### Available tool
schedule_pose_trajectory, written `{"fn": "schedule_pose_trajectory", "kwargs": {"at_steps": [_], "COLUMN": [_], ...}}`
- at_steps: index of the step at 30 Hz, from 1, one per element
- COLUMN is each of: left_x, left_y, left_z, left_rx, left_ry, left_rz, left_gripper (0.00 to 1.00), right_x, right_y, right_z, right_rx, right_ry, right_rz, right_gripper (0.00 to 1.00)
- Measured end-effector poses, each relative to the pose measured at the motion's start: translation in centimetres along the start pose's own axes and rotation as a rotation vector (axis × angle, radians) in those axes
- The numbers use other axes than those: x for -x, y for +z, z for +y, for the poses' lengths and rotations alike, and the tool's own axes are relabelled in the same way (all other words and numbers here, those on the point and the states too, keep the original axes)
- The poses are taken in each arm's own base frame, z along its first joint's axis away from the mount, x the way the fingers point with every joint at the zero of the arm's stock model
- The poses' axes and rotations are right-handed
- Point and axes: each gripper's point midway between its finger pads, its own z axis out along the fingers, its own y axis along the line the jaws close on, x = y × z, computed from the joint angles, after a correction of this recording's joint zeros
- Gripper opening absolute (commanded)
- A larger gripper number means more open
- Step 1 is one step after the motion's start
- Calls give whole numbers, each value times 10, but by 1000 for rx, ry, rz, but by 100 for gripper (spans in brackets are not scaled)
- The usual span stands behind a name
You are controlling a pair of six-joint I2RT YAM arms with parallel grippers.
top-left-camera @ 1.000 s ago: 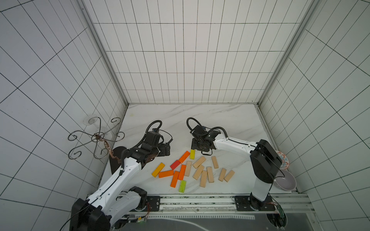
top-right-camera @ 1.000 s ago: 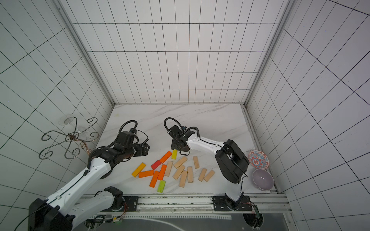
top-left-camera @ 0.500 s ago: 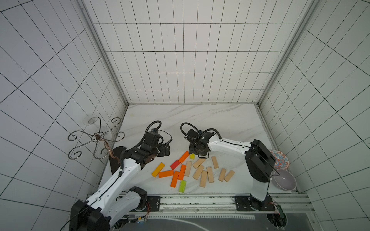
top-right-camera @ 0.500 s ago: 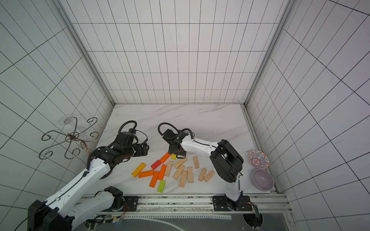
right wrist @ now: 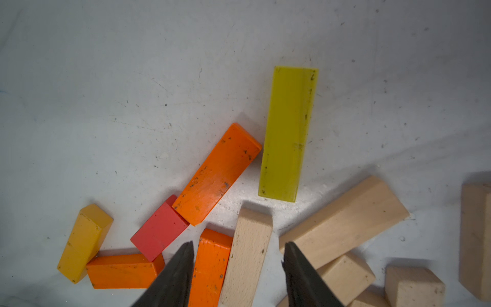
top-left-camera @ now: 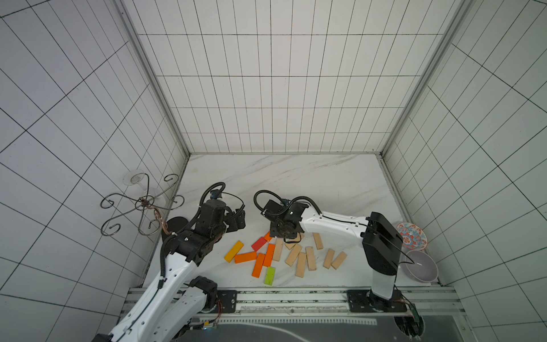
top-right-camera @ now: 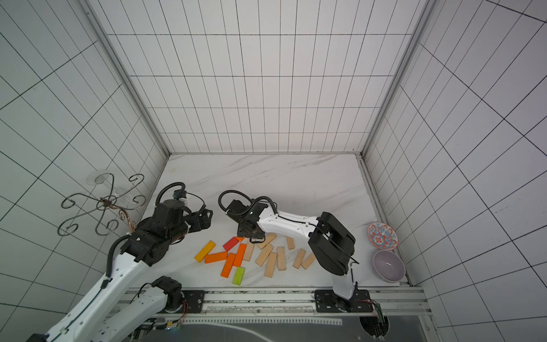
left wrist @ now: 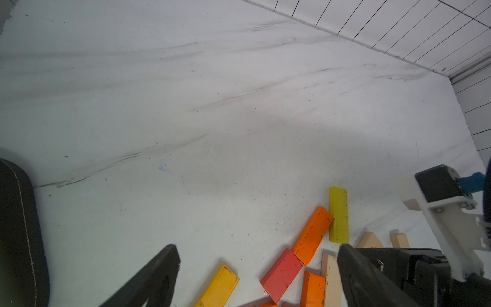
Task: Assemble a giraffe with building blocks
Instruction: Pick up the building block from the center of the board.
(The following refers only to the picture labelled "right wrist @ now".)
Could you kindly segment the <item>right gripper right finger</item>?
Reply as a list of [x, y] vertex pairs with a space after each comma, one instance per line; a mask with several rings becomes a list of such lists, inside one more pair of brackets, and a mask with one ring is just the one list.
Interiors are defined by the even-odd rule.
[[295, 243], [285, 244], [282, 266], [289, 306], [343, 306]]

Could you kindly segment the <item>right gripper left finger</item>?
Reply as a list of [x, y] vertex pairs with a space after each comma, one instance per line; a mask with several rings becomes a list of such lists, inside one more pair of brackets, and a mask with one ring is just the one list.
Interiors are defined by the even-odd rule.
[[187, 307], [194, 269], [194, 245], [184, 243], [159, 273], [155, 281], [132, 305]]

